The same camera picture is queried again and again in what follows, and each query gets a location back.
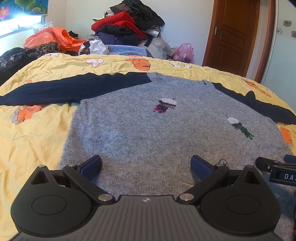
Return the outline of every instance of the red clothing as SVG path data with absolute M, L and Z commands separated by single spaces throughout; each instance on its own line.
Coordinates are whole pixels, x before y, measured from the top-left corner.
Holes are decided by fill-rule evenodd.
M 96 21 L 92 26 L 92 31 L 96 32 L 106 24 L 115 25 L 123 28 L 129 28 L 134 31 L 139 40 L 143 40 L 147 38 L 147 35 L 144 34 L 141 30 L 139 30 L 135 25 L 134 19 L 127 12 L 120 12 L 111 17 L 103 18 L 99 21 Z

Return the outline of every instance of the leopard print fabric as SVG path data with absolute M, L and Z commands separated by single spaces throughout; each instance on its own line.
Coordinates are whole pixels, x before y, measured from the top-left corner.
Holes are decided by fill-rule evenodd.
M 38 58 L 47 53 L 59 53 L 60 48 L 57 42 L 49 42 L 47 44 L 41 44 L 36 48 L 36 55 Z

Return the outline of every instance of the logo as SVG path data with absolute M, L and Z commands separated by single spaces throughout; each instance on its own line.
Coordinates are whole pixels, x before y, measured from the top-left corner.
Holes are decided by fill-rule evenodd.
M 150 201 L 151 201 L 151 199 L 148 198 L 148 197 L 143 199 L 143 202 L 145 202 L 145 203 L 148 203 L 148 202 L 150 202 Z

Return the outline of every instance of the wooden door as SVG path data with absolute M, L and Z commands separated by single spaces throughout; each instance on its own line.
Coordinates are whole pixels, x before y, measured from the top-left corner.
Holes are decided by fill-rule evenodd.
M 260 0 L 215 0 L 203 66 L 246 76 L 259 8 Z

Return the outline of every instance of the yellow bedspread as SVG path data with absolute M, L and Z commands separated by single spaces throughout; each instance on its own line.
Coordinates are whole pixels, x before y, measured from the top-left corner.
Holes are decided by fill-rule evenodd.
M 158 72 L 190 80 L 208 80 L 246 95 L 253 91 L 256 99 L 291 110 L 266 87 L 226 72 L 193 64 L 141 56 L 82 55 L 72 57 L 51 54 L 33 61 L 0 87 L 0 95 L 26 83 L 59 80 L 78 74 L 115 74 Z M 10 217 L 10 206 L 17 193 L 39 164 L 57 169 L 77 104 L 49 106 L 0 106 L 0 241 L 9 240 L 17 230 Z M 277 123 L 294 154 L 296 127 Z

